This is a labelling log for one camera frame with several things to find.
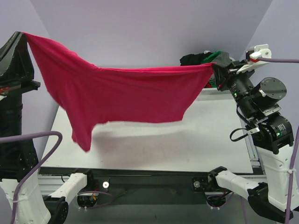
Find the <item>red t-shirt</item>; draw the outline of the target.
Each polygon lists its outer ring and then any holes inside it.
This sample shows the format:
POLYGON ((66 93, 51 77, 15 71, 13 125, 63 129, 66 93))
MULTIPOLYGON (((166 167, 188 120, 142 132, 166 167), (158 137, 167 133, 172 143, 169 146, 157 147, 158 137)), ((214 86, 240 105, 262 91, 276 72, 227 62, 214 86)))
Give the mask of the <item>red t-shirt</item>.
POLYGON ((213 73, 211 63, 103 68, 54 40, 29 33, 25 36, 48 93, 67 113, 72 140, 86 152, 98 124, 182 120, 213 73))

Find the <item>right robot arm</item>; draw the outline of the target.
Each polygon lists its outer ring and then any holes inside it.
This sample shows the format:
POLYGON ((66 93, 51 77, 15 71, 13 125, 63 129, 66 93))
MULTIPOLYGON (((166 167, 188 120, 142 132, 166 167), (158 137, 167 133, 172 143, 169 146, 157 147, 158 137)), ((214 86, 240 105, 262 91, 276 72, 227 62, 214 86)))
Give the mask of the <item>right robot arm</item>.
POLYGON ((227 67, 213 64, 219 91, 228 90, 236 102, 236 113, 245 123, 245 137, 251 137, 262 160, 266 182, 245 179, 218 167, 209 172, 211 190, 227 189, 246 199, 261 217, 288 223, 299 209, 299 188, 294 160, 299 141, 294 138, 290 122, 280 114, 278 102, 287 93, 286 86, 274 77, 253 85, 254 73, 246 61, 235 61, 227 67))

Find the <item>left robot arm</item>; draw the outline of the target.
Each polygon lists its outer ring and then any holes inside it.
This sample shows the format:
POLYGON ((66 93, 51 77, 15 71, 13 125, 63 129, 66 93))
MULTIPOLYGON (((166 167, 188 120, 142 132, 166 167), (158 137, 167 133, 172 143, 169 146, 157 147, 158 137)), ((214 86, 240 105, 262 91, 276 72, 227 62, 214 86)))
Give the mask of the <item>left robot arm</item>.
POLYGON ((79 191, 94 188, 88 172, 76 170, 58 190, 41 194, 38 170, 43 160, 37 158, 33 139, 57 136, 60 143, 62 135, 55 131, 22 134, 22 95, 39 87, 26 36, 15 32, 0 49, 0 186, 12 208, 13 224, 62 224, 79 191))

